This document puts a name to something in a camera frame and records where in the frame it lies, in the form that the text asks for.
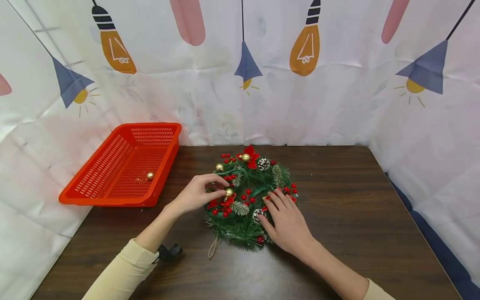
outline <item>black object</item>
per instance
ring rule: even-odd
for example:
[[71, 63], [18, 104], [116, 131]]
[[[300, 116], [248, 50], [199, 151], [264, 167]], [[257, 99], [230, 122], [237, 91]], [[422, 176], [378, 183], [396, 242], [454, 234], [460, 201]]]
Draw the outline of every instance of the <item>black object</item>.
[[159, 260], [166, 263], [171, 263], [182, 252], [183, 252], [183, 249], [178, 244], [173, 245], [173, 247], [170, 250], [168, 250], [164, 245], [161, 245], [160, 248], [158, 248], [158, 259], [154, 263], [156, 263]]

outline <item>beige long sleeve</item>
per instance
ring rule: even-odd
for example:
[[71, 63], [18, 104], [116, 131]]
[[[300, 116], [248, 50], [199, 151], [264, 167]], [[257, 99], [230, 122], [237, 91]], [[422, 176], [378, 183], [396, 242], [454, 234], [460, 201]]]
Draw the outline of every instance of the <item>beige long sleeve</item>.
[[[158, 252], [153, 254], [140, 247], [135, 240], [130, 240], [95, 280], [83, 300], [127, 300], [153, 271], [157, 258]], [[363, 300], [394, 300], [373, 281], [368, 281]]]

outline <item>dark wood surface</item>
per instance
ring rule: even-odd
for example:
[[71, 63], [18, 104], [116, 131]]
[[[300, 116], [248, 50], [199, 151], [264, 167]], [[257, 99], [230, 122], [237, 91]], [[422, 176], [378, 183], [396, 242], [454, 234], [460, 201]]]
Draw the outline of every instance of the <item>dark wood surface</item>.
[[[243, 147], [181, 147], [153, 208], [95, 207], [34, 300], [81, 299], [129, 239], [140, 233], [196, 174], [209, 173], [220, 154]], [[371, 152], [362, 146], [256, 146], [291, 170], [312, 234], [335, 256], [397, 300], [459, 299]], [[221, 243], [203, 211], [184, 215], [164, 244], [184, 254], [160, 264], [132, 299], [338, 299], [329, 286], [275, 245], [256, 253]]]

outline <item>red plastic basket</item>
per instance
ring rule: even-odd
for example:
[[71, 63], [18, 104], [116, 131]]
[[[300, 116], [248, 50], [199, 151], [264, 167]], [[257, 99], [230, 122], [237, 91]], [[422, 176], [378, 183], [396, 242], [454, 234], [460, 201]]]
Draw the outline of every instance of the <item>red plastic basket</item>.
[[[155, 206], [179, 148], [178, 123], [115, 128], [59, 196], [63, 204]], [[154, 172], [153, 180], [146, 175]]]

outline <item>gold ornament ball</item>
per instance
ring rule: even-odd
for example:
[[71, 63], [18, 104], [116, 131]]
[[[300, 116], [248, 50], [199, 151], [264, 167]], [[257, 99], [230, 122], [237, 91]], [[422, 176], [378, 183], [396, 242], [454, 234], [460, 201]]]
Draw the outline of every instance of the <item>gold ornament ball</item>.
[[226, 189], [225, 190], [225, 196], [227, 196], [227, 197], [233, 196], [233, 190], [232, 189]]
[[248, 163], [248, 162], [250, 161], [250, 155], [244, 153], [244, 154], [241, 156], [241, 159], [242, 159], [244, 162]]
[[217, 170], [218, 172], [223, 171], [223, 165], [222, 165], [222, 164], [217, 164], [217, 165], [215, 166], [215, 170]]
[[147, 180], [152, 181], [152, 180], [153, 180], [153, 177], [155, 177], [155, 173], [154, 173], [154, 172], [149, 172], [149, 173], [147, 173]]

